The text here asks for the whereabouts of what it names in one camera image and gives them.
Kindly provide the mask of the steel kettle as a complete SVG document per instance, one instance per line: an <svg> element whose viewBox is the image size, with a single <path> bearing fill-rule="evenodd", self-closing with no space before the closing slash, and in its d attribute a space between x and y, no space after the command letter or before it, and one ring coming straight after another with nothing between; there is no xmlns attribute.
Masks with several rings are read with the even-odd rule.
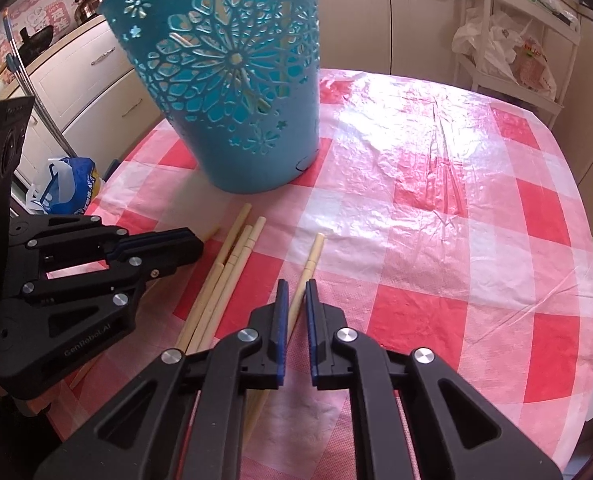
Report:
<svg viewBox="0 0 593 480"><path fill-rule="evenodd" d="M74 0L76 10L74 18L77 25L83 25L98 15L98 10L103 0Z"/></svg>

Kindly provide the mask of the black wok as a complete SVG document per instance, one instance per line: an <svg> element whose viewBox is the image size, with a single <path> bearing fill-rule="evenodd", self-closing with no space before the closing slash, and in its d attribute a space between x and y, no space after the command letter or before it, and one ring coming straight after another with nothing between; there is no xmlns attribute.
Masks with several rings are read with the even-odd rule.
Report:
<svg viewBox="0 0 593 480"><path fill-rule="evenodd" d="M19 55L24 65L31 64L42 52L45 52L54 39L54 26L48 25L34 35L27 32L27 28L20 30L22 44L19 46Z"/></svg>

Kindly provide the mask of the blue white plastic bag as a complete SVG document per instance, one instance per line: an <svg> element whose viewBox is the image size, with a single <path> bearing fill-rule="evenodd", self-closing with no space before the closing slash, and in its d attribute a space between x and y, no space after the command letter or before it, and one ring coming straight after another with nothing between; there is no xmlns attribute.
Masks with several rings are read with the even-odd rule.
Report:
<svg viewBox="0 0 593 480"><path fill-rule="evenodd" d="M50 158L26 193L26 206L40 214L84 214L102 179L89 157Z"/></svg>

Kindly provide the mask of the white rolling storage cart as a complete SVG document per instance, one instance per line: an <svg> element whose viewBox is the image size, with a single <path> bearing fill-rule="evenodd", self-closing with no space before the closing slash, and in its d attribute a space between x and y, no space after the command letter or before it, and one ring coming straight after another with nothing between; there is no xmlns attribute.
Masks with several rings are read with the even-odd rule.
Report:
<svg viewBox="0 0 593 480"><path fill-rule="evenodd" d="M581 23L562 0L461 0L453 82L502 94L552 127L580 43Z"/></svg>

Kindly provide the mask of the teal perforated utensil basket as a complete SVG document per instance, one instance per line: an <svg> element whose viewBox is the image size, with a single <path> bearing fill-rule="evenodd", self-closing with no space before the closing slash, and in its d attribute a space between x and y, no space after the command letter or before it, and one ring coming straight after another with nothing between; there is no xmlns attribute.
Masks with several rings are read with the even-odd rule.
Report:
<svg viewBox="0 0 593 480"><path fill-rule="evenodd" d="M103 0L100 11L217 188L270 191L313 163L318 0Z"/></svg>

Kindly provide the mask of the red checkered plastic tablecloth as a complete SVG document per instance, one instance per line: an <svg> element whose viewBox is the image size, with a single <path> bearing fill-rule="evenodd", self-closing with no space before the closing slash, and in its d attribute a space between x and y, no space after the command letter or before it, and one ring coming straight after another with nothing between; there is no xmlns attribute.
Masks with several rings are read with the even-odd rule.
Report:
<svg viewBox="0 0 593 480"><path fill-rule="evenodd" d="M216 236L195 266L156 281L136 330L49 410L69 437L172 346L244 205L266 220L218 335L296 284L317 235L321 300L406 353L427 347L559 466L593 390L593 248L585 208L533 114L429 81L320 75L318 157L294 182L251 197L210 185L161 122L90 206L133 233L188 226Z"/></svg>

